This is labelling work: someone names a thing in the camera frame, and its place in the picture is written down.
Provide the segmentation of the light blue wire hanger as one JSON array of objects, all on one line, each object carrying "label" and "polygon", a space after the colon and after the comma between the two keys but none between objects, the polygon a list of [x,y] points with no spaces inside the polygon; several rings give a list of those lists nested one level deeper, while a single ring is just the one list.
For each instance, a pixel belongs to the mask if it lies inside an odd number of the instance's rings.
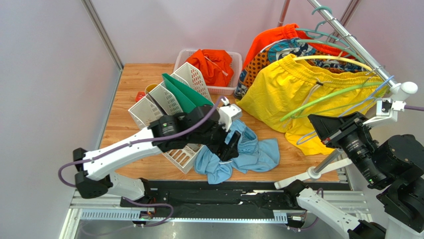
[{"label": "light blue wire hanger", "polygon": [[[354,104],[354,105],[352,105],[350,108],[348,108],[347,110],[345,110],[343,113],[341,113],[340,115],[339,115],[339,117],[340,116],[344,116],[344,115],[346,115],[349,111],[351,111],[352,109],[354,109],[354,108],[356,108],[356,107],[358,107],[358,106],[361,106],[361,105],[364,105],[366,102],[368,102],[369,104],[368,105],[371,105],[371,103],[372,102],[374,102],[374,101],[376,101],[378,98],[380,98],[381,96],[383,96],[384,94],[383,93],[381,93],[380,94],[380,96],[376,96],[376,94],[379,92],[379,91],[381,91],[381,89],[382,88],[384,88],[386,85],[388,85],[388,82],[390,81],[390,80],[392,80],[392,79],[394,79],[394,75],[392,75],[392,76],[390,76],[387,80],[385,80],[380,86],[378,86],[375,90],[374,90],[374,92],[373,93],[371,93],[366,99],[364,99],[363,101],[361,101],[361,102],[358,102],[358,103],[356,103],[356,104]],[[305,142],[307,142],[307,141],[309,141],[309,140],[311,140],[311,139],[313,139],[313,138],[315,138],[315,137],[317,137],[317,133],[316,133],[316,131],[314,130],[314,131],[312,131],[312,132],[310,132],[310,133],[308,133],[308,134],[306,134],[306,135],[304,135],[304,136],[302,136],[300,139],[298,139],[297,140],[297,142],[296,142],[296,145],[301,145],[301,144],[303,144],[303,143],[305,143]]]}]

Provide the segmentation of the green hanger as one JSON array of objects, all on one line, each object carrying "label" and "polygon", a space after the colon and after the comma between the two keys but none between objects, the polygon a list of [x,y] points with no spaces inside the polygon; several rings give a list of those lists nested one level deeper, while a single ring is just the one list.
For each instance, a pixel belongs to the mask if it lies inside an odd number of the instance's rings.
[{"label": "green hanger", "polygon": [[287,120],[287,119],[289,119],[289,118],[292,118],[295,114],[297,114],[297,113],[301,113],[301,112],[303,112],[305,109],[307,109],[307,108],[309,108],[309,107],[311,107],[311,106],[313,106],[313,105],[316,105],[316,104],[318,104],[318,103],[320,103],[320,102],[322,102],[322,101],[326,101],[326,100],[328,100],[328,99],[330,99],[330,98],[333,98],[333,97],[336,97],[336,96],[338,96],[338,95],[341,95],[341,94],[345,94],[345,93],[347,93],[347,92],[350,92],[350,91],[353,91],[353,90],[357,90],[357,89],[361,89],[361,88],[365,88],[365,87],[369,87],[369,86],[378,86],[377,87],[377,89],[370,95],[371,97],[373,96],[373,95],[375,95],[375,93],[376,92],[378,92],[382,87],[384,87],[385,85],[388,85],[388,82],[390,81],[390,80],[392,80],[392,79],[394,79],[394,75],[392,75],[392,76],[390,76],[388,79],[386,79],[386,80],[384,80],[384,81],[382,81],[382,82],[374,82],[374,83],[368,83],[368,82],[365,82],[365,83],[363,83],[363,84],[359,84],[359,85],[355,85],[355,86],[352,86],[352,87],[348,87],[348,88],[345,88],[345,89],[342,89],[342,90],[339,90],[339,91],[336,91],[336,92],[333,92],[333,93],[330,93],[330,94],[328,94],[328,95],[326,95],[326,96],[323,96],[323,97],[320,97],[320,98],[318,98],[318,99],[316,99],[316,100],[314,100],[314,101],[311,101],[311,102],[309,102],[309,103],[306,103],[305,105],[302,105],[302,106],[300,106],[300,107],[298,107],[298,108],[296,108],[295,110],[293,110],[293,111],[291,111],[291,112],[289,112],[288,114],[286,114],[285,116],[283,116],[282,118],[280,118],[280,121],[281,122],[283,122],[283,121],[285,121],[285,120]]}]

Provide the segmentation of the light blue shorts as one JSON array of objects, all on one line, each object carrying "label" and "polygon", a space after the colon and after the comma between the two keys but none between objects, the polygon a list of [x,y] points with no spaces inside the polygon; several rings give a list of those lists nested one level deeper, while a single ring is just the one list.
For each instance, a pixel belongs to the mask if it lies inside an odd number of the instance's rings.
[{"label": "light blue shorts", "polygon": [[230,127],[226,143],[236,131],[241,134],[238,157],[222,162],[206,146],[199,151],[194,162],[194,171],[205,175],[209,184],[220,184],[230,179],[234,169],[244,174],[249,171],[262,173],[279,165],[281,157],[276,138],[259,140],[252,129],[241,120],[237,120]]}]

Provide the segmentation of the orange shorts front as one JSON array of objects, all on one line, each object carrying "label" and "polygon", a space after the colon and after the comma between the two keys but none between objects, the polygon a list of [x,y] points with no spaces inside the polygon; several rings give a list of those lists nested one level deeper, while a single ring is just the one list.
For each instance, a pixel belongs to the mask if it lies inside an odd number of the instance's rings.
[{"label": "orange shorts front", "polygon": [[186,62],[200,70],[207,86],[227,87],[234,74],[232,58],[225,50],[199,49]]}]

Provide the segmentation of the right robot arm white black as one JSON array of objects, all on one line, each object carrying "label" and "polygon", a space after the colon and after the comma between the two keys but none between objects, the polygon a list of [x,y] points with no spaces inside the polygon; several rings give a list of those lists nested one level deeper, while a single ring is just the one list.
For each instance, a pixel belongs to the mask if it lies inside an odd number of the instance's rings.
[{"label": "right robot arm white black", "polygon": [[421,239],[424,236],[424,148],[411,134],[394,135],[378,144],[366,117],[309,115],[322,143],[341,149],[353,162],[388,215],[388,225],[360,220],[315,193],[301,180],[284,188],[292,207],[305,209],[344,239]]}]

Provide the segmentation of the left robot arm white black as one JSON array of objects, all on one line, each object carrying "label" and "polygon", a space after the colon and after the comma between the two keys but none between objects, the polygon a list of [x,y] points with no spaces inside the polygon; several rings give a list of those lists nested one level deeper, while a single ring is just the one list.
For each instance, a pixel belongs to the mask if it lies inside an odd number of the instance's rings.
[{"label": "left robot arm white black", "polygon": [[80,162],[75,186],[84,199],[105,194],[138,200],[150,188],[145,179],[131,179],[116,170],[139,159],[183,149],[188,144],[206,146],[222,162],[239,156],[237,145],[241,134],[230,126],[241,117],[235,104],[222,107],[203,105],[190,113],[164,115],[133,136],[111,146],[87,151],[73,151],[74,162]]}]

